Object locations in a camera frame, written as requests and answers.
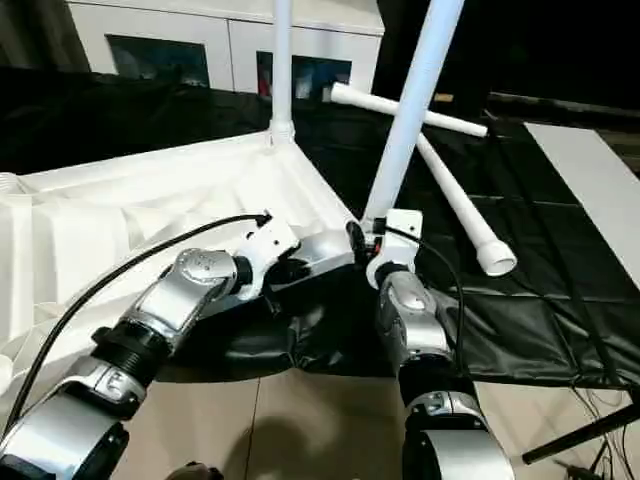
black plastic sheet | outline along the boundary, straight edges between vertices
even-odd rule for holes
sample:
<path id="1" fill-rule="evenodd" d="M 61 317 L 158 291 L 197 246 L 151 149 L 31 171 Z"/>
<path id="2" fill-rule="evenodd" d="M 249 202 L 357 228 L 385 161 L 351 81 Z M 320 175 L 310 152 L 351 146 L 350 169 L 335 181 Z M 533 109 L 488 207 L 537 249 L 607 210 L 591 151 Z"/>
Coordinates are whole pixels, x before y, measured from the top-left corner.
<path id="1" fill-rule="evenodd" d="M 267 128 L 254 95 L 111 76 L 0 69 L 0 170 L 19 174 Z M 391 119 L 339 105 L 294 102 L 296 141 L 356 216 L 367 199 Z M 454 213 L 415 154 L 398 206 L 424 214 L 424 238 L 459 269 L 468 304 L 465 358 L 473 378 L 531 385 L 638 388 L 640 294 L 598 230 L 519 124 L 488 139 L 424 129 L 498 236 L 516 270 L 488 278 Z M 438 259 L 418 272 L 455 297 Z M 229 381 L 291 367 L 387 376 L 373 329 L 376 292 L 343 267 L 200 322 L 166 370 L 172 381 Z M 446 309 L 455 328 L 455 302 Z"/>

silver robot arm segment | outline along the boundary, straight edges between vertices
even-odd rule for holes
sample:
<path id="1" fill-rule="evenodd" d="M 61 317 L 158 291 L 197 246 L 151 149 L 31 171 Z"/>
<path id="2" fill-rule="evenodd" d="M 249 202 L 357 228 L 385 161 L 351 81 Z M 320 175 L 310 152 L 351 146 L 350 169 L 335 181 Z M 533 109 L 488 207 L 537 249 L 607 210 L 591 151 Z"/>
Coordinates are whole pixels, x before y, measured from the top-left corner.
<path id="1" fill-rule="evenodd" d="M 390 210 L 386 225 L 420 236 L 419 212 Z M 456 371 L 438 305 L 414 273 L 417 245 L 386 232 L 367 278 L 380 296 L 376 329 L 407 407 L 405 480 L 513 480 L 473 382 Z"/>
<path id="2" fill-rule="evenodd" d="M 239 254 L 188 249 L 147 288 L 95 349 L 11 428 L 0 444 L 0 478 L 108 478 L 126 448 L 122 421 L 136 413 L 167 359 L 203 308 L 228 295 L 260 294 L 270 266 L 298 246 L 278 219 L 249 236 Z"/>

black cable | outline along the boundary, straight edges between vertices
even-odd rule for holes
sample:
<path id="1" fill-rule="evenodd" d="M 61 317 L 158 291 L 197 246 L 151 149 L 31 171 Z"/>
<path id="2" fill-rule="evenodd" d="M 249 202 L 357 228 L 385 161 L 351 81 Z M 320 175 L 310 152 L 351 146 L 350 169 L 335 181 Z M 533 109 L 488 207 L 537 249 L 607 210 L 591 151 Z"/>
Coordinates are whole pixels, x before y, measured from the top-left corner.
<path id="1" fill-rule="evenodd" d="M 615 401 L 615 403 L 613 403 L 613 402 L 609 402 L 608 400 L 605 400 L 604 398 L 600 397 L 594 390 L 587 390 L 587 395 L 588 396 L 596 398 L 600 403 L 604 403 L 605 405 L 607 405 L 609 407 L 612 407 L 612 408 L 619 407 L 620 405 L 622 405 L 622 400 L 624 400 L 624 392 L 622 390 L 618 390 L 617 393 L 620 394 L 620 397 L 618 397 L 618 399 Z"/>
<path id="2" fill-rule="evenodd" d="M 631 469 L 631 465 L 629 465 L 629 457 L 627 456 L 627 427 L 628 423 L 622 427 L 622 458 L 624 460 L 624 466 L 629 472 L 629 478 L 631 480 L 636 480 L 636 476 L 633 474 L 633 470 Z"/>
<path id="3" fill-rule="evenodd" d="M 421 238 L 418 238 L 415 235 L 411 235 L 410 233 L 403 232 L 402 230 L 398 230 L 397 228 L 393 228 L 393 227 L 385 227 L 385 230 L 391 233 L 395 233 L 396 235 L 407 238 L 409 240 L 412 240 L 416 242 L 418 245 L 420 245 L 422 248 L 424 248 L 425 250 L 428 250 L 429 252 L 433 253 L 436 257 L 438 257 L 442 261 L 442 263 L 445 264 L 445 266 L 449 270 L 449 273 L 451 273 L 451 276 L 453 277 L 453 281 L 456 284 L 456 290 L 458 291 L 458 325 L 457 325 L 458 332 L 456 333 L 456 345 L 455 345 L 456 362 L 457 362 L 459 372 L 465 373 L 466 367 L 464 364 L 463 350 L 462 350 L 464 319 L 465 319 L 464 291 L 462 289 L 462 282 L 460 281 L 460 276 L 458 275 L 458 272 L 456 272 L 456 269 L 453 267 L 451 262 L 447 260 L 447 257 L 445 257 L 442 253 L 440 253 L 440 251 L 436 247 L 434 247 L 433 245 L 430 245 L 429 243 L 425 242 Z"/>
<path id="4" fill-rule="evenodd" d="M 218 228 L 230 223 L 236 223 L 236 222 L 241 222 L 246 220 L 255 220 L 256 222 L 258 222 L 258 225 L 261 226 L 265 222 L 267 222 L 270 218 L 271 217 L 269 217 L 268 215 L 236 215 L 234 217 L 223 218 L 221 220 L 216 220 L 214 222 L 207 223 L 200 227 L 194 228 L 193 230 L 189 230 L 188 232 L 180 234 L 177 237 L 170 238 L 169 240 L 159 243 L 158 245 L 155 245 L 149 250 L 146 250 L 136 255 L 135 257 L 131 258 L 124 264 L 120 265 L 118 268 L 109 272 L 107 275 L 99 279 L 96 283 L 91 285 L 91 287 L 89 287 L 75 302 L 71 304 L 71 306 L 67 309 L 67 311 L 64 312 L 62 317 L 60 317 L 60 320 L 58 320 L 58 322 L 51 329 L 51 332 L 49 332 L 49 335 L 47 335 L 47 338 L 42 344 L 42 347 L 40 347 L 40 350 L 38 351 L 38 354 L 36 355 L 35 360 L 31 364 L 31 367 L 29 368 L 29 372 L 27 373 L 24 379 L 24 382 L 20 387 L 16 400 L 13 403 L 13 406 L 11 407 L 11 412 L 7 417 L 7 424 L 5 426 L 3 436 L 6 436 L 9 430 L 11 429 L 11 427 L 15 425 L 15 423 L 20 419 L 20 415 L 22 414 L 22 409 L 24 408 L 24 405 L 27 401 L 29 393 L 33 388 L 33 384 L 35 383 L 36 377 L 38 376 L 38 373 L 40 372 L 40 369 L 44 364 L 44 360 L 49 354 L 49 351 L 51 350 L 51 347 L 53 346 L 54 342 L 60 336 L 60 333 L 62 333 L 62 330 L 64 329 L 64 327 L 78 312 L 78 310 L 80 310 L 100 290 L 102 290 L 105 286 L 107 286 L 113 280 L 118 278 L 120 275 L 125 273 L 127 270 L 131 269 L 135 265 L 138 265 L 139 263 L 146 260 L 147 258 L 155 255 L 156 253 L 161 252 L 162 250 L 166 250 L 167 248 L 170 248 L 180 242 L 183 242 L 184 240 L 188 240 L 189 238 L 194 237 L 202 232 L 206 232 L 207 230 L 212 230 L 214 228 Z"/>
<path id="5" fill-rule="evenodd" d="M 580 392 L 578 392 L 578 390 L 576 389 L 576 387 L 571 387 L 571 391 L 573 392 L 573 394 L 578 398 L 578 400 L 580 400 L 580 402 L 582 403 L 582 405 L 587 409 L 587 411 L 589 412 L 589 414 L 591 415 L 591 417 L 594 420 L 598 420 L 600 419 L 600 412 L 598 411 L 598 407 L 594 404 L 591 404 L 591 402 L 588 402 L 581 394 Z M 613 450 L 611 448 L 611 443 L 609 441 L 609 437 L 607 436 L 607 434 L 602 435 L 602 440 L 603 440 L 603 445 L 606 445 L 606 448 L 609 452 L 609 459 L 613 458 Z M 611 471 L 613 472 L 613 463 L 611 463 Z"/>
<path id="6" fill-rule="evenodd" d="M 600 397 L 595 395 L 595 392 L 593 390 L 587 390 L 587 400 L 589 401 L 589 404 L 593 407 L 593 409 L 597 412 L 597 415 L 595 415 L 593 418 L 598 420 L 598 419 L 602 418 L 602 415 L 600 415 L 600 410 L 598 409 L 598 406 L 596 405 L 596 402 L 592 398 L 592 396 L 598 398 L 600 401 L 602 401 L 602 399 L 600 399 Z M 631 471 L 631 467 L 629 466 L 629 462 L 626 459 L 626 452 L 625 451 L 621 451 L 621 449 L 618 447 L 618 443 L 616 442 L 615 432 L 611 432 L 611 437 L 612 437 L 611 443 L 613 444 L 613 449 L 616 451 L 616 455 L 618 456 L 618 460 L 620 460 L 620 462 L 624 465 L 625 470 L 629 474 L 629 477 L 631 477 L 632 480 L 635 480 L 635 477 L 633 476 L 633 472 Z"/>
<path id="7" fill-rule="evenodd" d="M 600 463 L 600 460 L 602 460 L 603 458 L 606 459 L 605 456 L 605 450 L 607 449 L 607 442 L 602 442 L 602 445 L 600 445 L 600 449 L 598 450 L 598 453 L 596 454 L 596 458 L 593 459 L 593 462 L 591 462 L 591 466 L 589 467 L 589 471 L 591 473 L 596 473 L 596 471 L 598 470 L 598 464 Z M 604 475 L 604 469 L 605 469 L 606 465 L 604 464 L 604 462 L 602 463 L 602 474 Z"/>
<path id="8" fill-rule="evenodd" d="M 609 455 L 609 479 L 614 480 L 615 474 L 613 473 L 613 457 Z"/>

white pvc pipe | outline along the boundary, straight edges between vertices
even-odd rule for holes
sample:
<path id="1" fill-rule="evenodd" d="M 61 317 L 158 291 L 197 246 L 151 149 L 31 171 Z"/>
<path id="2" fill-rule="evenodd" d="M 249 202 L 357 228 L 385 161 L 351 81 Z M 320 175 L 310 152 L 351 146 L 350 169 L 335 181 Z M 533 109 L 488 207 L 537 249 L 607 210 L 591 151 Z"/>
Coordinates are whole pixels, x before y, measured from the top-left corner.
<path id="1" fill-rule="evenodd" d="M 338 103 L 355 105 L 375 112 L 388 113 L 390 115 L 394 115 L 398 111 L 398 103 L 393 100 L 368 95 L 339 83 L 335 83 L 333 85 L 331 100 L 337 100 Z M 451 117 L 445 117 L 445 119 L 446 121 L 452 121 L 453 125 L 457 125 L 456 122 L 469 124 L 471 127 L 476 127 L 476 131 L 478 133 L 480 133 L 479 129 L 482 128 L 485 130 L 486 134 L 486 128 L 481 125 L 475 125 L 473 123 L 464 122 Z M 506 243 L 498 239 L 455 177 L 451 174 L 438 153 L 434 150 L 433 146 L 422 133 L 418 135 L 417 147 L 429 167 L 429 170 L 431 170 L 432 175 L 442 189 L 444 196 L 451 205 L 451 208 L 458 216 L 458 219 L 471 239 L 471 242 L 476 247 L 478 262 L 482 266 L 484 272 L 487 275 L 494 277 L 504 275 L 513 270 L 517 264 L 515 255 Z"/>
<path id="2" fill-rule="evenodd" d="M 291 0 L 273 2 L 273 83 L 271 133 L 275 141 L 293 136 L 291 121 Z"/>
<path id="3" fill-rule="evenodd" d="M 375 112 L 395 115 L 398 112 L 398 102 L 389 100 L 388 98 L 370 95 L 356 90 L 344 83 L 334 83 L 331 87 L 331 101 L 342 103 L 344 105 L 354 105 Z M 478 125 L 477 123 L 467 122 L 459 118 L 442 115 L 441 113 L 426 111 L 422 119 L 427 125 L 434 127 L 446 128 L 455 132 L 466 133 L 475 137 L 486 137 L 487 127 Z"/>
<path id="4" fill-rule="evenodd" d="M 476 247 L 478 263 L 484 272 L 490 277 L 499 277 L 513 270 L 518 261 L 509 245 L 498 239 L 422 133 L 418 135 L 417 147 L 469 239 Z"/>
<path id="5" fill-rule="evenodd" d="M 398 114 L 364 212 L 365 227 L 393 208 L 442 70 L 464 0 L 431 0 L 402 90 Z"/>

tiled floor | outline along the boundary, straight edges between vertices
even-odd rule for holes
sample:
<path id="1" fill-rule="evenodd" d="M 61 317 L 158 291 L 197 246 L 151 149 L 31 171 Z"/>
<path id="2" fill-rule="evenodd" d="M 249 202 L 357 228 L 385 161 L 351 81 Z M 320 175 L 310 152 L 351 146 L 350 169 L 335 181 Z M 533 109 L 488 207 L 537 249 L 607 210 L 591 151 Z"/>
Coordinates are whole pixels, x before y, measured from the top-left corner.
<path id="1" fill-rule="evenodd" d="M 568 389 L 511 385 L 479 384 L 478 389 L 517 479 L 564 480 L 565 471 L 550 459 L 524 466 L 518 458 L 590 421 L 575 395 Z M 621 400 L 616 392 L 597 395 L 608 403 Z M 626 397 L 615 408 L 594 400 L 603 415 L 626 404 Z M 238 383 L 156 384 L 128 428 L 132 439 L 116 480 L 161 480 L 191 460 L 220 468 L 226 480 L 401 477 L 403 411 L 391 380 L 290 370 Z M 620 432 L 615 437 L 619 447 Z M 599 443 L 594 440 L 557 458 L 588 466 Z M 627 451 L 640 472 L 638 444 L 636 423 L 627 433 Z M 614 469 L 616 479 L 627 478 L 617 459 Z"/>

